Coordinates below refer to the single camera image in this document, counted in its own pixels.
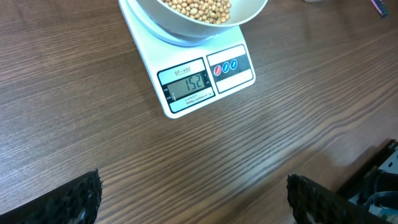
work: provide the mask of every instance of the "scale platform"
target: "scale platform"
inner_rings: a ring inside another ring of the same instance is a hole
[[[160,104],[177,119],[256,80],[239,26],[207,39],[160,28],[136,0],[119,0]]]

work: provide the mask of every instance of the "digital display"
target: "digital display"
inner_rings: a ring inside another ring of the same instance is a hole
[[[194,93],[198,90],[203,89],[204,87],[206,86],[203,82],[203,77],[201,73],[197,73],[175,83],[167,85],[167,88],[169,89],[170,95],[173,100],[176,100],[182,96],[189,95],[190,93]]]

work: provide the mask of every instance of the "red button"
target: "red button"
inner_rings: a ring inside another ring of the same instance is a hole
[[[221,74],[221,65],[217,65],[215,68],[214,68],[214,75],[215,76],[219,76]]]

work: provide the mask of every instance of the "white container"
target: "white container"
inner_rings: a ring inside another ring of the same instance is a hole
[[[230,0],[231,18],[224,24],[208,24],[196,21],[173,10],[161,0],[137,0],[143,10],[158,25],[175,34],[187,37],[207,38],[220,34],[234,26],[244,24],[258,15],[268,0]]]

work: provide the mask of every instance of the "brown wooden surface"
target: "brown wooden surface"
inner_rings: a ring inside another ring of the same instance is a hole
[[[116,0],[0,1],[0,213],[99,169],[98,223],[292,223],[286,177],[336,190],[398,138],[398,2],[270,0],[253,86],[178,120]]]

